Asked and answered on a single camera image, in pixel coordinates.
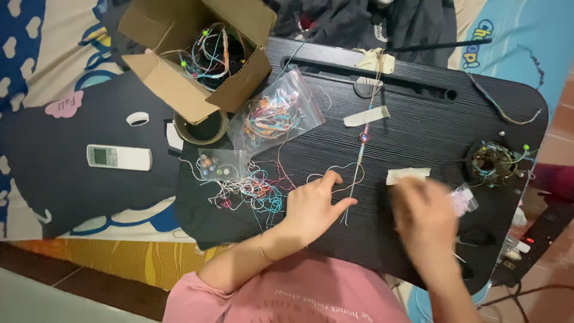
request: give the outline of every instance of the lap desk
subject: lap desk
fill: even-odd
[[[298,41],[269,39],[266,53],[273,72],[267,84],[277,78],[286,60],[300,45]],[[365,111],[369,100],[357,96],[353,82],[334,79],[332,75],[374,78],[373,72],[353,70],[362,57],[361,53],[346,49],[304,44],[291,61],[300,67],[310,67],[307,71],[321,71],[320,74],[304,73],[304,80],[325,117],[324,124],[288,141],[281,148],[281,164],[295,185],[304,184],[309,174],[324,173],[329,166],[356,162],[360,146],[358,137],[363,126],[346,128],[343,118]],[[541,109],[542,112],[531,123],[510,124],[501,118],[464,72],[396,61],[394,72],[383,76],[385,85],[373,103],[373,107],[386,105],[390,118],[371,123],[371,139],[362,161],[365,177],[353,193],[359,205],[350,208],[348,225],[336,221],[309,246],[310,250],[424,287],[394,231],[386,186],[387,170],[428,167],[432,169],[430,177],[448,183],[454,189],[469,181],[460,160],[475,143],[494,140],[517,152],[522,152],[522,146],[528,144],[533,151],[540,147],[548,123],[548,108],[535,89],[486,76],[474,75],[474,78],[512,119],[525,121],[536,111]],[[499,136],[500,131],[506,134]],[[204,147],[232,149],[227,136]],[[277,149],[265,151],[253,160],[277,159]],[[182,158],[195,163],[198,157],[196,147],[184,146]],[[523,160],[519,167],[529,170],[532,162]],[[275,164],[264,164],[262,168],[269,172],[270,178],[277,178]],[[352,183],[354,167],[338,171],[347,185]],[[456,246],[456,253],[472,271],[465,280],[471,294],[486,284],[494,269],[527,178],[513,176],[504,186],[489,188],[482,185],[471,189],[479,207],[460,219],[459,230],[485,230],[496,238],[495,244],[488,247]],[[216,183],[199,184],[189,165],[181,163],[175,215],[181,228],[195,238],[201,248],[239,242],[261,233],[256,216],[265,228],[266,213],[255,215],[246,205],[236,211],[219,209],[207,200],[219,192],[219,186]],[[335,193],[333,202],[348,194],[348,190]],[[273,223],[279,223],[283,217],[284,213],[278,213]]]

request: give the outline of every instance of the cardboard box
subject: cardboard box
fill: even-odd
[[[271,71],[265,45],[276,20],[260,0],[133,0],[119,29],[154,53],[123,59],[155,95],[197,124],[218,109],[235,112]],[[184,76],[179,61],[158,55],[188,48],[203,28],[218,21],[235,27],[255,50],[239,72],[211,93]]]

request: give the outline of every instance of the yellow fabric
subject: yellow fabric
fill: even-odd
[[[12,241],[22,249],[63,259],[127,279],[171,290],[185,274],[198,271],[225,246],[204,252],[191,243],[55,239]]]

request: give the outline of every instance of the pink label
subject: pink label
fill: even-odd
[[[68,94],[61,100],[50,103],[45,112],[53,115],[54,118],[71,118],[82,105],[83,96],[84,91],[81,90]]]

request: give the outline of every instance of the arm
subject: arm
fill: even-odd
[[[325,176],[300,186],[287,197],[287,214],[281,223],[245,240],[208,261],[197,274],[209,286],[229,294],[274,261],[287,257],[315,241],[335,222],[353,198],[331,205],[331,190],[341,176]]]
[[[393,187],[393,216],[428,288],[434,321],[479,323],[454,256],[457,216],[448,193],[433,180],[405,178]]]

